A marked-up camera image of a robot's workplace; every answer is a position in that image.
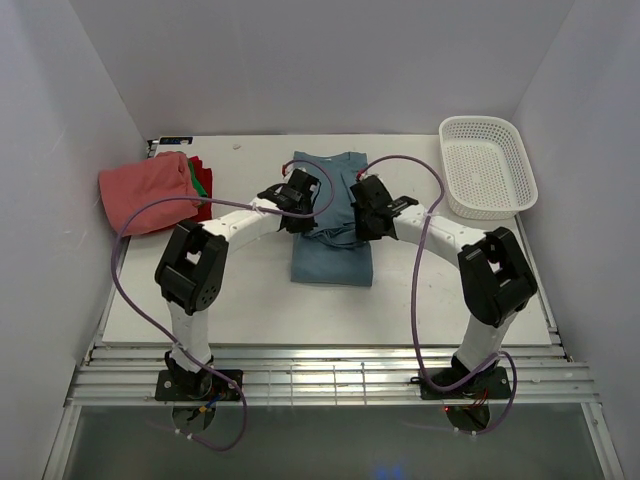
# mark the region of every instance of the pink towel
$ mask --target pink towel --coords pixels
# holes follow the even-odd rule
[[[140,163],[104,170],[98,176],[102,203],[114,230],[138,208],[164,197],[198,196],[184,153],[164,152]],[[155,205],[138,215],[124,232],[141,235],[175,225],[198,213],[198,201],[173,201]]]

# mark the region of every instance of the glass panel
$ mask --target glass panel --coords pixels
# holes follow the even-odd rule
[[[240,415],[219,408],[204,437],[230,440]],[[245,438],[225,454],[147,421],[172,426],[171,408],[84,407],[65,479],[603,478],[579,404],[515,405],[476,438],[403,425],[449,426],[434,406],[253,407]]]

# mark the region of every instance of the green cloth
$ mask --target green cloth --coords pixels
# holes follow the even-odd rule
[[[196,178],[196,171],[193,168],[193,164],[191,163],[191,160],[189,160],[187,163],[189,164],[189,171],[191,172],[191,183],[193,183],[193,188],[196,189],[196,192],[198,192],[198,195],[200,197],[208,197],[207,191],[204,189],[202,184],[200,184],[200,182]]]

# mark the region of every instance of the white table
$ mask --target white table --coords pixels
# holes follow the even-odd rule
[[[159,146],[198,155],[213,169],[214,197],[249,202],[281,181],[280,167],[295,150],[330,156],[364,152],[369,161],[393,153],[412,155],[441,171],[435,135],[291,135],[194,137],[191,145]],[[391,195],[409,195],[424,205],[437,195],[424,168],[404,161],[374,167]],[[214,215],[231,209],[214,205]],[[466,225],[493,230],[502,225],[518,233],[514,219],[463,220],[446,200],[437,213]],[[120,274],[130,296],[155,319],[170,327],[168,310],[154,282],[154,271],[170,233],[133,238]],[[292,238],[264,237],[227,260],[221,294],[210,308],[209,342],[221,345],[406,346],[411,344],[409,293],[416,247],[384,239],[373,242],[371,288],[302,285],[289,281]],[[419,333],[423,345],[456,345],[469,312],[456,269],[425,252],[419,284]],[[550,345],[538,296],[531,299],[509,330],[505,345]],[[167,339],[139,318],[116,294],[103,334],[108,345],[166,344]]]

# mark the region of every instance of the black mounting plate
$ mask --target black mounting plate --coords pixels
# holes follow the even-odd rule
[[[242,370],[219,370],[219,372],[235,381],[238,386],[242,388],[242,377],[244,374]],[[158,374],[154,398],[158,402],[193,402],[197,400],[198,402],[206,403],[217,395],[221,397],[220,400],[218,400],[220,402],[237,402],[240,400],[240,394],[236,389],[230,387],[227,382],[216,376],[212,377],[211,391],[204,397],[195,399],[184,393],[180,387],[173,383],[169,370],[162,370]]]
[[[429,368],[429,378],[436,377],[444,369]],[[507,378],[507,370],[504,367],[495,367],[490,372],[483,372],[468,384],[452,390],[451,392],[437,392],[431,390],[420,377],[413,377],[411,383],[420,385],[420,398],[422,400],[469,400],[487,390],[488,400],[507,400],[511,397],[511,387]]]

